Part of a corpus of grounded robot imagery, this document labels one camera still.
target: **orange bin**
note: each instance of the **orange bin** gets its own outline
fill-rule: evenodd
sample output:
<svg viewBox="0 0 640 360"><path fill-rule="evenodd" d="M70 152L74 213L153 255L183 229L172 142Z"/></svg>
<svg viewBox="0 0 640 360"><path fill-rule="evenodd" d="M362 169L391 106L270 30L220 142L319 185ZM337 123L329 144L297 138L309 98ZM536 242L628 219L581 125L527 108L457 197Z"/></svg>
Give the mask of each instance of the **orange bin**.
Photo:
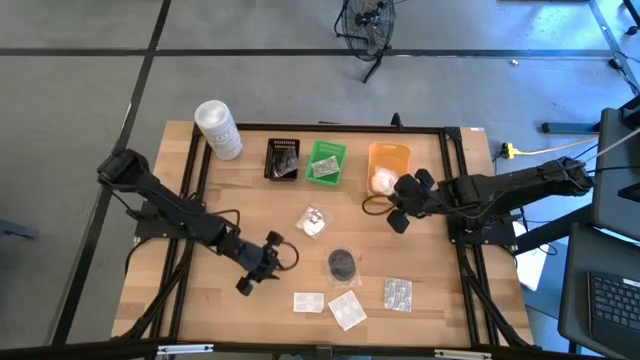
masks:
<svg viewBox="0 0 640 360"><path fill-rule="evenodd" d="M398 177L409 172L411 149L406 145L376 142L369 146L369 174L367 176L367 192L375 194L371 189L371 178L379 168L391 170ZM374 202L387 202L384 198L372 199Z"/></svg>

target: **yellow cable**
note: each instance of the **yellow cable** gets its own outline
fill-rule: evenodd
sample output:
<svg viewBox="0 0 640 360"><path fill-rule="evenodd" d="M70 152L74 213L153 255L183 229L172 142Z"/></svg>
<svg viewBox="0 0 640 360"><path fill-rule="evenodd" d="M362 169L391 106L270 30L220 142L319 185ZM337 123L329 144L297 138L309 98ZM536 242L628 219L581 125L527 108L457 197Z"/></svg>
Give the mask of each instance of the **yellow cable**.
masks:
<svg viewBox="0 0 640 360"><path fill-rule="evenodd" d="M524 155L524 156L539 155L539 154L544 154L544 153L557 151L557 150L562 150L562 149L566 149L568 147L584 144L586 142L593 141L593 140L595 140L597 138L598 138L597 136L594 136L594 137L591 137L591 138L588 138L588 139L572 142L572 143L569 143L569 144L556 146L556 147L552 147L552 148L548 148L548 149L542 149L542 150L538 150L538 151L531 151L531 152L520 151L520 150L518 150L516 148L513 148L513 154L514 155Z"/></svg>

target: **wooden table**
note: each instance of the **wooden table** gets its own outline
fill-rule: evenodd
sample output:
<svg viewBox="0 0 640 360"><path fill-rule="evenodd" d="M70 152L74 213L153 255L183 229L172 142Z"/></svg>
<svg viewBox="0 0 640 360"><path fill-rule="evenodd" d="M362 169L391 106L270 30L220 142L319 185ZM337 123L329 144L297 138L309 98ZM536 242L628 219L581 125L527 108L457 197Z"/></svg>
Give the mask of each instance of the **wooden table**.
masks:
<svg viewBox="0 0 640 360"><path fill-rule="evenodd" d="M155 163L154 173L163 184L178 192L182 181L193 124L168 122ZM242 213L242 237L264 244L269 230L278 231L300 251L300 263L281 280L257 285L249 297L235 289L246 274L240 266L196 246L188 281L179 339L209 342L335 344L354 346L448 346L468 347L469 335L455 248L449 243L444 216L413 219L408 230L395 234L384 216L368 216L360 208L366 196L369 145L375 141L397 142L412 150L410 172L428 169L436 181L444 172L438 137L418 134L321 133L241 131L245 146L234 161L211 157L205 201L209 211L229 208ZM463 145L470 174L493 174L487 138L482 129L463 128ZM301 167L306 168L311 147L322 139L345 144L347 157L337 188L312 184L299 174L293 183L263 178L268 138L299 138ZM199 144L191 190L204 149ZM450 147L455 164L455 150ZM312 239L295 227L311 203L335 214L334 219ZM125 280L113 335L129 329L158 290L167 249L167 239L151 240L132 257ZM336 288L326 265L328 254L349 248L356 257L360 286ZM509 254L486 246L485 262L492 298L521 337L532 342L516 268ZM281 247L283 263L293 253ZM413 311L385 310L383 286L387 277L413 281ZM329 310L328 301L353 290L368 318L343 331ZM321 314L294 313L294 292L322 292ZM162 334L168 333L170 299ZM481 339L486 342L482 307L476 299Z"/></svg>

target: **gray floor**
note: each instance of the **gray floor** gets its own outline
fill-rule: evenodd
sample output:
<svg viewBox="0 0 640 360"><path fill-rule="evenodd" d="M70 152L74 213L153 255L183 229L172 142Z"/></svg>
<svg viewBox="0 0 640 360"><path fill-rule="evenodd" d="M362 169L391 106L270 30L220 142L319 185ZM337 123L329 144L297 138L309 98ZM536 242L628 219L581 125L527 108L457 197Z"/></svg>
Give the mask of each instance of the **gray floor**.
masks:
<svg viewBox="0 0 640 360"><path fill-rule="evenodd" d="M4 0L0 47L147 46L159 0ZM618 2L598 0L622 49L640 56L640 35ZM160 48L344 48L332 34L340 0L174 1ZM409 0L397 6L395 48L608 49L585 3ZM388 58L369 85L351 57L157 58L130 146L151 161L167 120L192 119L220 99L242 122L335 121L484 127L493 150L536 150L583 137L539 132L545 121L595 122L632 97L604 59ZM41 345L98 186L95 168L113 145L140 58L0 57L0 218L41 232L0 241L0 348ZM635 67L640 74L640 67ZM567 151L500 160L499 172L574 156ZM549 220L586 198L527 207ZM107 339L131 246L133 221L113 203L77 312L71 341ZM552 319L529 312L534 339L563 351Z"/></svg>

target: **green basket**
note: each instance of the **green basket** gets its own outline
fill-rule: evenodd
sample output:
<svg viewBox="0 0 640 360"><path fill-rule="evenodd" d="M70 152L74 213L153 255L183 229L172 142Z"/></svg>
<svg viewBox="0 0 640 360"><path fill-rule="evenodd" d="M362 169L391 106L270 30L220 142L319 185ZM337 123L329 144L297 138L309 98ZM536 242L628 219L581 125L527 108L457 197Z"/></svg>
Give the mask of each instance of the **green basket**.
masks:
<svg viewBox="0 0 640 360"><path fill-rule="evenodd" d="M307 164L307 172L305 174L305 177L307 178L307 180L317 184L338 186L338 184L340 183L340 175L342 174L342 167L344 165L344 158L346 154L347 147L344 145L334 144L328 141L316 141L315 144L313 144L313 149L311 150L311 157L309 158L309 164ZM340 171L323 177L314 178L313 168L311 167L311 164L320 160L328 159L334 155L338 160Z"/></svg>

